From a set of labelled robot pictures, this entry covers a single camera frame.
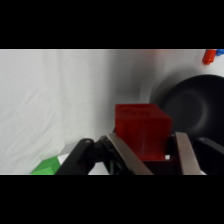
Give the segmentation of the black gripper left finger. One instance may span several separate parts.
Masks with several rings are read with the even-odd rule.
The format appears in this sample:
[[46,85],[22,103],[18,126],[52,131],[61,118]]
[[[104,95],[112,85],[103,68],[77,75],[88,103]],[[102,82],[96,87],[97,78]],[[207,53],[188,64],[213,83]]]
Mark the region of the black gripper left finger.
[[152,172],[115,133],[98,141],[81,139],[56,175],[88,175],[97,163],[103,163],[110,175],[152,175]]

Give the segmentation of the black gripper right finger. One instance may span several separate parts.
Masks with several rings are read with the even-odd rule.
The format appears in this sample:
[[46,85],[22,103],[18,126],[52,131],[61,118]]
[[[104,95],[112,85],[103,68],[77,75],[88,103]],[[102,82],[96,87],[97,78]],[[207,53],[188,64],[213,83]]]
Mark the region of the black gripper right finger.
[[199,137],[193,143],[186,133],[176,132],[175,143],[183,175],[224,175],[224,147]]

